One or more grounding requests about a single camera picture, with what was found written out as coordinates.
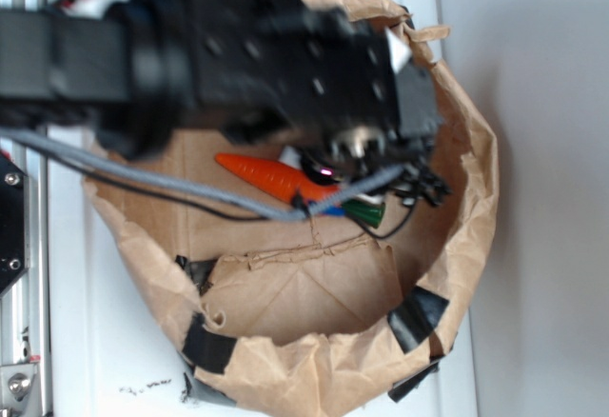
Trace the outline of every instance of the orange carrot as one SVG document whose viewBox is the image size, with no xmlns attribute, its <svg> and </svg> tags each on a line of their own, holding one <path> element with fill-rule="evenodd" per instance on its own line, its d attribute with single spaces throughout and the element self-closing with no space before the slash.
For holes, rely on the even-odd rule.
<svg viewBox="0 0 609 417">
<path fill-rule="evenodd" d="M 319 201 L 338 190 L 336 186 L 318 186 L 299 169 L 274 160 L 218 153 L 216 162 L 255 188 L 288 204 L 297 192 L 306 201 Z"/>
</svg>

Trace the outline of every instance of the cardboard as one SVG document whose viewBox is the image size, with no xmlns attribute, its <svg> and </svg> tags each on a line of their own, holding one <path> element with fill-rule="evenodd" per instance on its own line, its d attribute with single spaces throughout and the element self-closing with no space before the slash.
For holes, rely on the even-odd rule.
<svg viewBox="0 0 609 417">
<path fill-rule="evenodd" d="M 304 1 L 315 8 L 343 6 L 352 20 L 390 27 L 429 67 L 444 118 L 432 167 L 454 190 L 442 207 L 421 204 L 400 234 L 379 244 L 345 219 L 231 223 L 90 181 L 85 190 L 178 350 L 197 312 L 205 315 L 206 330 L 238 337 L 224 372 L 196 367 L 197 379 L 239 407 L 282 417 L 338 417 L 452 348 L 495 231 L 497 143 L 448 66 L 434 63 L 425 44 L 445 37 L 446 27 L 412 30 L 409 14 L 389 0 Z M 280 149 L 234 149 L 216 132 L 183 131 L 160 160 L 139 166 L 281 206 L 214 163 L 215 153 L 227 151 L 273 158 Z M 381 231 L 402 216 L 394 200 Z M 203 296 L 174 264 L 176 255 L 219 258 Z M 386 313 L 415 285 L 449 304 L 433 335 L 404 351 Z"/>
</svg>

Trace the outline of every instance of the gray cable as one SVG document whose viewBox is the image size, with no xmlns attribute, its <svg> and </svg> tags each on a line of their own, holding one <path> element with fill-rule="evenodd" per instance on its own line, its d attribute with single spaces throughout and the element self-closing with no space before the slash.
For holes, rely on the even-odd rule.
<svg viewBox="0 0 609 417">
<path fill-rule="evenodd" d="M 77 162 L 81 165 L 97 169 L 122 179 L 127 179 L 132 182 L 145 184 L 147 186 L 152 186 L 159 189 L 169 189 L 188 195 L 199 196 L 202 198 L 208 198 L 239 206 L 240 208 L 250 210 L 269 219 L 283 222 L 293 222 L 304 220 L 307 217 L 307 214 L 299 209 L 284 210 L 274 208 L 271 205 L 260 203 L 256 200 L 238 195 L 236 193 L 113 162 L 106 158 L 94 155 L 86 150 L 78 149 L 59 141 L 54 141 L 42 134 L 28 129 L 0 128 L 0 136 L 12 139 L 13 141 L 19 142 L 26 147 L 38 149 L 51 155 L 57 155 L 63 159 Z M 401 165 L 394 165 L 387 167 L 386 169 L 381 169 L 377 173 L 364 178 L 361 181 L 352 184 L 348 188 L 322 200 L 320 203 L 311 205 L 309 214 L 316 215 L 322 213 L 326 209 L 351 199 L 359 193 L 365 193 L 378 189 L 396 179 L 398 176 L 400 176 L 400 174 L 402 174 L 402 172 L 403 167 Z"/>
</svg>

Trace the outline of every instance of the screw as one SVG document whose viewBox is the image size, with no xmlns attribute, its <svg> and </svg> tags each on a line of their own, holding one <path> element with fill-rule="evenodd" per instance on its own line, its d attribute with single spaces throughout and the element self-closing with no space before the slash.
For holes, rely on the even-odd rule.
<svg viewBox="0 0 609 417">
<path fill-rule="evenodd" d="M 309 41 L 306 46 L 313 57 L 320 59 L 324 55 L 324 49 L 317 41 Z"/>
<path fill-rule="evenodd" d="M 206 48 L 215 56 L 222 55 L 222 46 L 211 36 L 206 39 Z"/>
<path fill-rule="evenodd" d="M 372 48 L 368 48 L 368 58 L 370 59 L 370 63 L 372 63 L 372 65 L 376 66 L 379 64 L 377 53 Z"/>
<path fill-rule="evenodd" d="M 10 172 L 6 176 L 4 176 L 4 182 L 6 182 L 11 187 L 17 187 L 21 185 L 21 176 L 16 172 Z"/>
<path fill-rule="evenodd" d="M 317 77 L 313 79 L 313 89 L 315 90 L 315 93 L 320 96 L 325 94 L 324 84 L 322 84 L 322 81 L 320 81 Z"/>
<path fill-rule="evenodd" d="M 246 48 L 246 52 L 249 54 L 249 56 L 251 58 L 253 58 L 254 60 L 260 60 L 260 58 L 261 58 L 260 50 L 252 41 L 246 41 L 246 43 L 244 44 L 244 47 Z"/>
<path fill-rule="evenodd" d="M 381 84 L 381 82 L 379 82 L 379 81 L 373 82 L 372 91 L 374 92 L 374 96 L 376 96 L 377 100 L 384 101 L 383 84 Z"/>
<path fill-rule="evenodd" d="M 31 380 L 21 372 L 18 372 L 9 379 L 9 391 L 18 401 L 28 394 L 30 386 Z"/>
<path fill-rule="evenodd" d="M 12 269 L 13 271 L 18 270 L 21 267 L 21 262 L 19 261 L 19 259 L 14 258 L 12 260 L 10 260 L 9 262 L 9 268 Z"/>
</svg>

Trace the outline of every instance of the toy carrot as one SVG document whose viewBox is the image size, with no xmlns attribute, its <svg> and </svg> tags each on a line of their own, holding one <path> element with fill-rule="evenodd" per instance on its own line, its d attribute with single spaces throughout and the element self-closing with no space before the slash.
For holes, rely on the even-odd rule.
<svg viewBox="0 0 609 417">
<path fill-rule="evenodd" d="M 216 162 L 255 188 L 288 204 L 297 193 L 306 201 L 320 201 L 338 190 L 336 186 L 318 186 L 299 169 L 274 160 L 218 153 Z"/>
<path fill-rule="evenodd" d="M 291 204 L 297 193 L 306 201 L 320 201 L 338 190 L 336 186 L 318 186 L 299 169 L 274 160 L 218 153 L 216 162 L 255 188 L 288 204 Z M 339 208 L 331 208 L 325 212 L 327 215 L 345 213 L 378 228 L 384 216 L 384 204 L 373 206 L 358 200 L 349 200 Z"/>
</svg>

